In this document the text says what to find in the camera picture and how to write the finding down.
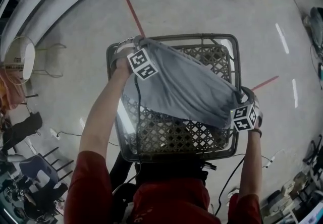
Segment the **red sleeve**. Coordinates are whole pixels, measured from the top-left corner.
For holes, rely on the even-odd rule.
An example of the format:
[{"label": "red sleeve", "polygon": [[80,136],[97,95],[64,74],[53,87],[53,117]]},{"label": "red sleeve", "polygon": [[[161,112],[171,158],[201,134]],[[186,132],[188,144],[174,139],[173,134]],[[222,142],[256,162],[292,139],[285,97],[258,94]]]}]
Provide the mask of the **red sleeve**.
[{"label": "red sleeve", "polygon": [[250,194],[240,198],[232,214],[229,214],[229,223],[261,224],[258,196]]},{"label": "red sleeve", "polygon": [[108,223],[112,189],[105,159],[92,151],[82,151],[67,194],[64,223]]}]

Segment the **chair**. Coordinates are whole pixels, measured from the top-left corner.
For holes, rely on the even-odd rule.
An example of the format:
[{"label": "chair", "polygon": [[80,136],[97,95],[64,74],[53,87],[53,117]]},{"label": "chair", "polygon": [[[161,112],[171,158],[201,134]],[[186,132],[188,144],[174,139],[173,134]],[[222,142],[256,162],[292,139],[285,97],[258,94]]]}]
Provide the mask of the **chair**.
[{"label": "chair", "polygon": [[48,48],[36,49],[34,43],[29,37],[18,36],[7,49],[3,68],[10,82],[14,85],[26,83],[31,74],[48,75],[52,78],[60,78],[63,75],[51,74],[46,68],[41,70],[34,69],[36,62],[36,52],[47,52],[53,47],[58,49],[66,48],[63,44],[56,43]]},{"label": "chair", "polygon": [[51,150],[49,153],[46,155],[42,156],[41,154],[37,154],[31,158],[28,158],[22,162],[19,163],[19,167],[21,170],[21,173],[31,179],[36,179],[37,174],[40,170],[42,170],[51,181],[53,181],[55,184],[57,184],[59,181],[63,180],[65,177],[67,177],[69,174],[71,174],[73,171],[69,171],[66,175],[63,177],[59,178],[58,172],[62,170],[63,168],[67,167],[71,163],[74,162],[74,160],[71,160],[70,162],[66,163],[59,169],[55,169],[53,165],[59,161],[59,159],[56,159],[53,163],[49,163],[45,157],[48,155],[52,154],[54,151],[56,151],[58,147],[55,149]]}]

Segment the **gray plastic basket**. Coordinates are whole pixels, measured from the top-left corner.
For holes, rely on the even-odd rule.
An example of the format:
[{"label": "gray plastic basket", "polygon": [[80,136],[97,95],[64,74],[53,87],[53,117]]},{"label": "gray plastic basket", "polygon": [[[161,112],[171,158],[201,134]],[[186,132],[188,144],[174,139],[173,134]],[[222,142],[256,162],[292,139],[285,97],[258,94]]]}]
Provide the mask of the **gray plastic basket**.
[{"label": "gray plastic basket", "polygon": [[[241,91],[238,41],[229,34],[186,34],[151,37],[188,54],[210,68],[215,74],[234,84]],[[110,62],[118,43],[106,51],[107,74],[114,72]],[[134,127],[138,123],[138,103],[125,95],[122,103]],[[198,156],[202,160],[230,157],[235,154],[239,134],[233,129],[218,129],[209,125],[175,118],[141,107],[141,121],[136,132],[128,134],[119,116],[116,129],[124,159],[138,162],[184,160]]]}]

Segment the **forearm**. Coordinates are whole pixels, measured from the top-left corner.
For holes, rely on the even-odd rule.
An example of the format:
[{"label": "forearm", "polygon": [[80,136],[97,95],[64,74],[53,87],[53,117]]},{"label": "forearm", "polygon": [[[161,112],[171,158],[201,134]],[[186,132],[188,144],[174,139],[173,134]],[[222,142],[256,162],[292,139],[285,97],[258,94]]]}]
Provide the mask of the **forearm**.
[{"label": "forearm", "polygon": [[115,70],[90,111],[82,133],[79,152],[94,151],[105,158],[119,99],[128,77],[126,71]]},{"label": "forearm", "polygon": [[248,194],[260,195],[262,181],[262,162],[260,134],[248,132],[248,144],[242,167],[239,197]]}]

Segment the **concrete floor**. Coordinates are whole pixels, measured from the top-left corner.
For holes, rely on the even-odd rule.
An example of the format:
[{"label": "concrete floor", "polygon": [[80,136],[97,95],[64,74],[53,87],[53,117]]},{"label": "concrete floor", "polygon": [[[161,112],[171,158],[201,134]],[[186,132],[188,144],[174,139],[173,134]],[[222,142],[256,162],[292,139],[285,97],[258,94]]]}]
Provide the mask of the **concrete floor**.
[{"label": "concrete floor", "polygon": [[[256,90],[264,113],[262,155],[275,161],[263,171],[262,199],[293,178],[303,167],[302,159],[309,142],[322,131],[322,91],[315,76],[309,39],[293,0],[131,0],[146,36],[185,33],[230,33],[240,46],[242,84],[254,87],[279,75],[270,84]],[[323,0],[296,0],[301,11],[323,6]],[[276,23],[282,29],[290,53],[286,54]],[[94,101],[107,83],[105,51],[115,42],[139,34],[125,0],[82,0],[73,7],[43,39],[39,47],[60,42],[67,49],[48,53],[47,67],[64,76],[52,79],[32,77],[32,89],[38,98],[28,100],[33,111],[40,111],[44,126],[41,137],[30,137],[39,152],[59,145],[60,156],[75,159],[79,137],[62,134],[50,137],[49,128],[81,134]],[[292,80],[296,80],[298,107],[295,108]],[[117,143],[115,130],[110,141]],[[246,133],[241,133],[237,153],[246,149]],[[109,145],[110,170],[119,152]],[[206,186],[211,203],[241,156],[212,162],[218,166],[209,172]],[[231,179],[222,197],[218,216],[227,217],[226,195],[239,185],[241,168]]]}]

